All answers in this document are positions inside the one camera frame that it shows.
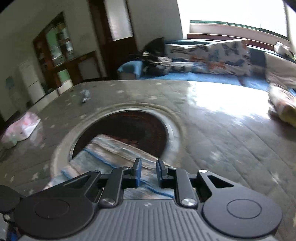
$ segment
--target metal screw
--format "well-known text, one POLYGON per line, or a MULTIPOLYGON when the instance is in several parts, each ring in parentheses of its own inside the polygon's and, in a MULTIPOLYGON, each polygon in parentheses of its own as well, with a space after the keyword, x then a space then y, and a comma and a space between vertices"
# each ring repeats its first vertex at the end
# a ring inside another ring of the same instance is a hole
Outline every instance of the metal screw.
POLYGON ((192 198, 184 198, 181 203, 185 206, 193 206, 196 204, 196 201, 192 198))
POLYGON ((103 198, 100 203, 106 206, 112 206, 115 204, 115 200, 113 200, 112 198, 103 198))
POLYGON ((5 214, 4 215, 4 219, 9 221, 10 220, 10 216, 8 214, 5 214))

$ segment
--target sofa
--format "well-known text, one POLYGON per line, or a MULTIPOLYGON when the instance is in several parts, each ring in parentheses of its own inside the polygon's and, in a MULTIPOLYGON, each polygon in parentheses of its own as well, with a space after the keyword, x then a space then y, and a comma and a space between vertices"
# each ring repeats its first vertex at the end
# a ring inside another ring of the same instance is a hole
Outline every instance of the sofa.
MULTIPOLYGON (((166 44, 175 45, 207 45, 217 43, 207 40, 184 39, 176 41, 167 41, 166 44)), ((148 76, 143 74, 143 62, 141 60, 130 61, 118 68, 118 76, 122 80, 145 80, 145 79, 159 79, 159 80, 188 80, 200 82, 214 82, 232 85, 241 85, 244 87, 259 89, 267 91, 269 83, 266 81, 266 53, 283 58, 274 51, 262 49, 259 47, 249 46, 251 74, 249 76, 237 76, 234 74, 211 74, 211 73, 193 73, 193 72, 170 72, 163 76, 148 76)), ((289 91, 296 96, 294 89, 289 91)))

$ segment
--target sofa armrest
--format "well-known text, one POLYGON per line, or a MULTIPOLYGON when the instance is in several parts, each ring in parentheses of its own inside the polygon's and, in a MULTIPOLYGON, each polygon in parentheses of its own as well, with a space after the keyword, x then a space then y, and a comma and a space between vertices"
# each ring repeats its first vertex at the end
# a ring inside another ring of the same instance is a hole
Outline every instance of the sofa armrest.
POLYGON ((121 65, 118 70, 118 76, 121 80, 139 79, 142 74, 143 62, 141 60, 129 61, 121 65))

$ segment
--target bright window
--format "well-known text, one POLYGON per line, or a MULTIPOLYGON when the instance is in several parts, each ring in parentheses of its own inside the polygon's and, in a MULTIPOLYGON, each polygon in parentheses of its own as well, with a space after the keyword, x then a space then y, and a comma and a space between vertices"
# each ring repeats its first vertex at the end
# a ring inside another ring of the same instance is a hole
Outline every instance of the bright window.
POLYGON ((287 37, 282 0, 190 0, 190 21, 234 23, 287 37))

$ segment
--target door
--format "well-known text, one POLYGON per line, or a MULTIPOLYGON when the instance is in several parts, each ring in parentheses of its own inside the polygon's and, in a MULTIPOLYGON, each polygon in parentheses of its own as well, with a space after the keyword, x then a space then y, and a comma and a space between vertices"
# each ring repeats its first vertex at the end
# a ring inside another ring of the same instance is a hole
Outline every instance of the door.
POLYGON ((108 77, 117 79, 119 66, 137 53, 127 2, 89 0, 89 6, 108 77))

